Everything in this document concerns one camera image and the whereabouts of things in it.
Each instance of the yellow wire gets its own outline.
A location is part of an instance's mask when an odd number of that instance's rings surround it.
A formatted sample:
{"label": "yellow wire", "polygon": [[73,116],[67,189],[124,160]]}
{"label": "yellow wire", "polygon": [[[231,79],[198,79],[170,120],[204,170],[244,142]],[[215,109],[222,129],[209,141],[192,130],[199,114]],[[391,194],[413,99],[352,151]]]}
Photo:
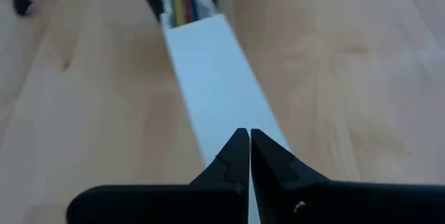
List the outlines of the yellow wire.
{"label": "yellow wire", "polygon": [[175,0],[175,18],[176,26],[181,26],[185,23],[182,0]]}

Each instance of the wire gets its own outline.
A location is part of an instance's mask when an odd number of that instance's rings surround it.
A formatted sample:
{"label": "wire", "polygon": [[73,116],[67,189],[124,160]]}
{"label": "wire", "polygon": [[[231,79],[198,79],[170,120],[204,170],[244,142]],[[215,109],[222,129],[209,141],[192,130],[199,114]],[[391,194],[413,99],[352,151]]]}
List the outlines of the wire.
{"label": "wire", "polygon": [[192,11],[192,5],[191,0],[184,0],[184,7],[186,11],[186,21],[187,23],[193,22],[193,11]]}
{"label": "wire", "polygon": [[183,0],[174,0],[176,26],[184,24]]}

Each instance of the cable bundle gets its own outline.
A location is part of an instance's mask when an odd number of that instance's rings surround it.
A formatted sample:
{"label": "cable bundle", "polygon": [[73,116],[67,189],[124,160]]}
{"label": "cable bundle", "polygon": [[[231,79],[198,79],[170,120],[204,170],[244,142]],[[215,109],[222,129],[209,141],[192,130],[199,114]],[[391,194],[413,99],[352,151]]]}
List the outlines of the cable bundle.
{"label": "cable bundle", "polygon": [[196,0],[173,0],[175,24],[181,26],[199,19]]}

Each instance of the wooden surface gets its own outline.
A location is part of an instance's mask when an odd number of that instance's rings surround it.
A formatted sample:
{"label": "wooden surface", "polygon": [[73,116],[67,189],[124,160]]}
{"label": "wooden surface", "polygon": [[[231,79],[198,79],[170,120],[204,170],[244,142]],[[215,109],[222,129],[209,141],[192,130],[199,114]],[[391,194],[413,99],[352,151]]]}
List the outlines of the wooden surface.
{"label": "wooden surface", "polygon": [[[144,0],[0,0],[0,223],[203,168]],[[443,0],[221,0],[293,151],[332,179],[445,183]]]}

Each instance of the wooden table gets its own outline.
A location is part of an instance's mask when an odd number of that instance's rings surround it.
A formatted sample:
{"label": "wooden table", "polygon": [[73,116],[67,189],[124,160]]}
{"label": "wooden table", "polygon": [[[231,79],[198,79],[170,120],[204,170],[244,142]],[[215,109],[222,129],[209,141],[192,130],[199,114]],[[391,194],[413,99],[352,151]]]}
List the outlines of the wooden table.
{"label": "wooden table", "polygon": [[[445,183],[443,0],[221,0],[293,151],[332,179]],[[0,0],[0,223],[203,168],[144,0]]]}

